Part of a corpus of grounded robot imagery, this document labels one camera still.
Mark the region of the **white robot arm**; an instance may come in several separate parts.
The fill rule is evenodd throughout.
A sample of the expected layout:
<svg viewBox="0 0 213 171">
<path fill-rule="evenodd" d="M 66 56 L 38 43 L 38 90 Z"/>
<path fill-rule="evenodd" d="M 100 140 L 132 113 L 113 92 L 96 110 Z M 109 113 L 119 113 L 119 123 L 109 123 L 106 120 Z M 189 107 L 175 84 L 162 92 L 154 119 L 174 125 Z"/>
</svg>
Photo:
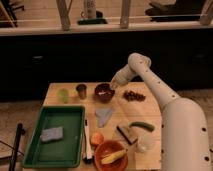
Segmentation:
<svg viewBox="0 0 213 171">
<path fill-rule="evenodd" d="M 170 88 L 151 69 L 151 59 L 132 53 L 116 72 L 111 87 L 127 85 L 140 76 L 162 114 L 161 171 L 212 171 L 207 121 L 195 101 Z"/>
</svg>

